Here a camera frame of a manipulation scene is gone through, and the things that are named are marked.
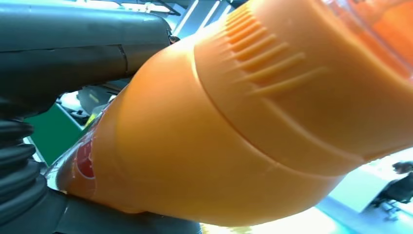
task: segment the chair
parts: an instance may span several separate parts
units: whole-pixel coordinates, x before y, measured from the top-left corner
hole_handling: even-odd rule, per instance
[[[413,197],[413,173],[409,173],[400,180],[392,181],[389,185],[374,199],[372,205],[375,208],[383,208],[388,214],[386,221],[396,221],[396,213],[400,211],[397,203],[410,203]]]

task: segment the bottle label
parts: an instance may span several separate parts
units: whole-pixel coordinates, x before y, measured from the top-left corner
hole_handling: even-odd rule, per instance
[[[78,148],[75,153],[74,165],[76,166],[79,173],[86,179],[94,179],[93,172],[93,159],[92,159],[92,147],[94,141],[94,133],[96,131],[97,125],[105,114],[107,105],[102,112],[90,123],[90,128],[86,134],[78,141]]]

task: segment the orange bottle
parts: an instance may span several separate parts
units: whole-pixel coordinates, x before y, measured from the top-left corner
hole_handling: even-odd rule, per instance
[[[398,46],[412,32],[389,22],[411,21],[413,1],[375,21],[397,39],[372,36],[343,2],[251,0],[159,52],[56,163],[58,188],[243,226],[310,208],[354,168],[411,147],[412,64]]]

